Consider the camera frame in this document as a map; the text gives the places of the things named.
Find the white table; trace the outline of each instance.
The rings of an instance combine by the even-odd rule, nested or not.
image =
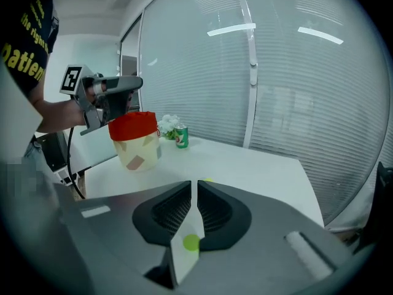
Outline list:
[[[160,138],[162,157],[148,171],[128,171],[118,157],[85,172],[88,198],[142,191],[178,181],[211,178],[283,201],[324,226],[319,205],[298,160],[190,137],[187,149]]]

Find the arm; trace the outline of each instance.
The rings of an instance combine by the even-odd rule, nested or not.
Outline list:
[[[44,100],[45,75],[29,94],[30,103],[41,114],[43,120],[37,131],[52,133],[76,125],[84,125],[83,112],[74,100],[49,103]]]

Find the green soda can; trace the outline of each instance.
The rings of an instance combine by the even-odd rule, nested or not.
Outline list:
[[[185,149],[189,146],[189,128],[184,124],[178,124],[174,128],[174,134],[176,137],[176,146],[179,149]]]

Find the yellow-green sticker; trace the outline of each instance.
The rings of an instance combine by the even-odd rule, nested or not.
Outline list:
[[[195,234],[190,234],[184,237],[183,246],[185,249],[189,251],[199,250],[199,237]]]

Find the bucket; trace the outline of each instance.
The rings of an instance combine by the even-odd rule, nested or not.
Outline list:
[[[123,166],[131,171],[154,167],[161,157],[154,112],[131,112],[108,123]]]

